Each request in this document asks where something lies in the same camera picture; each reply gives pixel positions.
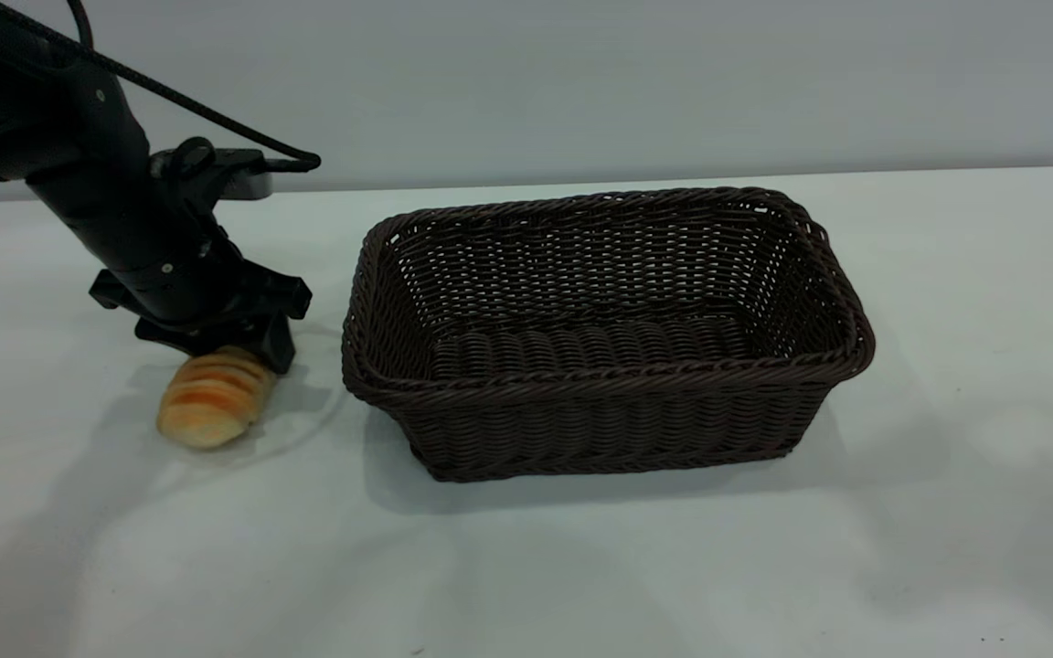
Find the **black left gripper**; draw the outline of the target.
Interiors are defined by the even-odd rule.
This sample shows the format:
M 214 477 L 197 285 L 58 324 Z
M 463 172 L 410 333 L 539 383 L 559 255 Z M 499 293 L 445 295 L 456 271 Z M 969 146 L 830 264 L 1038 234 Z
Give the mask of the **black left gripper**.
M 90 295 L 137 315 L 138 340 L 202 356 L 225 343 L 287 375 L 296 348 L 290 318 L 305 316 L 304 280 L 251 262 L 226 240 L 91 236 L 101 273 Z

